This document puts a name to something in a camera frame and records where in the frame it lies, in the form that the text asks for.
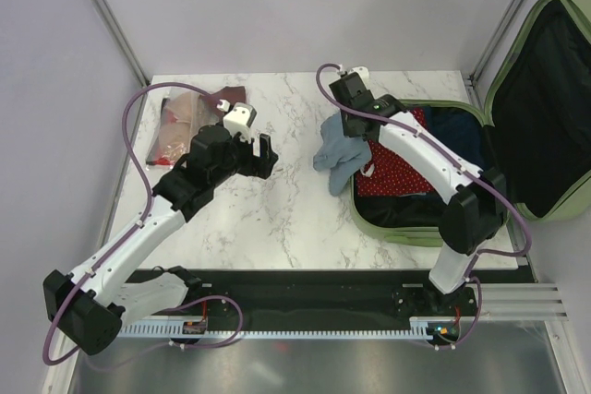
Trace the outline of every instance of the suitcase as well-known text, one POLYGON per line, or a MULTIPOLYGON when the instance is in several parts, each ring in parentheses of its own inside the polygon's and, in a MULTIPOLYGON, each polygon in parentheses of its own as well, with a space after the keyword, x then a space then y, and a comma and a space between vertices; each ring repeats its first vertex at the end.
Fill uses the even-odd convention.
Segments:
MULTIPOLYGON (((591 0, 533 6, 484 112, 457 101, 403 102, 440 118, 474 119, 486 167, 503 171, 508 197, 527 219, 567 220, 591 204, 591 0)), ((355 177, 350 192, 363 233, 401 245, 442 245, 440 197, 360 197, 355 177)))

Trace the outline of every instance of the gray wall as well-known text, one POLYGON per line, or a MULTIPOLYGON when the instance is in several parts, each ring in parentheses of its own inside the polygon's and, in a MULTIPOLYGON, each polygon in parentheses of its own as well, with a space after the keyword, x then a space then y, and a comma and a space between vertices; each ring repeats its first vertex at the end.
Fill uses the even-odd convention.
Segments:
POLYGON ((510 0, 108 0, 151 74, 471 71, 510 0))
MULTIPOLYGON (((536 0, 526 0, 498 52, 481 79, 481 97, 486 95, 519 27, 536 0)), ((587 371, 591 374, 591 210, 574 221, 532 224, 532 259, 545 281, 555 281, 580 341, 587 371)))
POLYGON ((95 246, 136 87, 90 0, 0 0, 0 391, 38 392, 42 280, 95 246))

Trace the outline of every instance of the clear plastic bag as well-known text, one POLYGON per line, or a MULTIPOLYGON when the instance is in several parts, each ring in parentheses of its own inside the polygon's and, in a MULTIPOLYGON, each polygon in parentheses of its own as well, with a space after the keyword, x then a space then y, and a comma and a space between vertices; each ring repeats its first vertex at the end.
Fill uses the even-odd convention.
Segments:
POLYGON ((160 124, 151 142, 146 164, 172 167, 190 149, 191 139, 219 115, 195 91, 172 88, 163 99, 160 124))

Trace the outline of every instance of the red polka dot cloth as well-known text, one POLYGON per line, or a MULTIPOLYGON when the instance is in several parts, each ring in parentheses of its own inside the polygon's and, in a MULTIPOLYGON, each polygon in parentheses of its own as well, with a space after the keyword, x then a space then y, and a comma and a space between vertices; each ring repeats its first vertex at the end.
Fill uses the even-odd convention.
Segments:
MULTIPOLYGON (((425 113, 420 108, 411 110, 415 119, 425 128, 425 113)), ((369 141, 371 161, 363 172, 355 175, 357 194, 369 196, 406 196, 433 191, 431 184, 402 157, 384 148, 378 142, 369 141)))

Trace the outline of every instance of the white marble tabletop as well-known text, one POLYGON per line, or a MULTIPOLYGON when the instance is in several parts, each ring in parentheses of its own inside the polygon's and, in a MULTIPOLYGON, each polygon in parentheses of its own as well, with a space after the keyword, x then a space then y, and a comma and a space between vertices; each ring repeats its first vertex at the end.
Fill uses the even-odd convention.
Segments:
MULTIPOLYGON (((326 73, 324 82, 337 79, 326 73)), ((253 128, 271 135, 279 154, 271 178, 234 176, 215 191, 214 200, 180 231, 165 240, 142 268, 181 265, 191 269, 430 269, 438 248, 388 244, 361 233, 351 220, 349 193, 332 197, 328 173, 312 168, 321 145, 320 124, 336 109, 318 92, 314 73, 155 76, 152 83, 180 81, 216 91, 245 86, 257 110, 253 128)), ((373 72, 374 95, 402 99, 468 102, 455 71, 373 72)), ((167 89, 147 99, 134 149, 144 161, 158 125, 167 89)), ((151 168, 155 185, 165 170, 151 168)), ((145 204, 145 191, 133 166, 115 212, 112 233, 145 204)), ((488 247, 513 250, 503 228, 488 247)), ((478 268, 515 269, 515 259, 482 257, 478 268)))

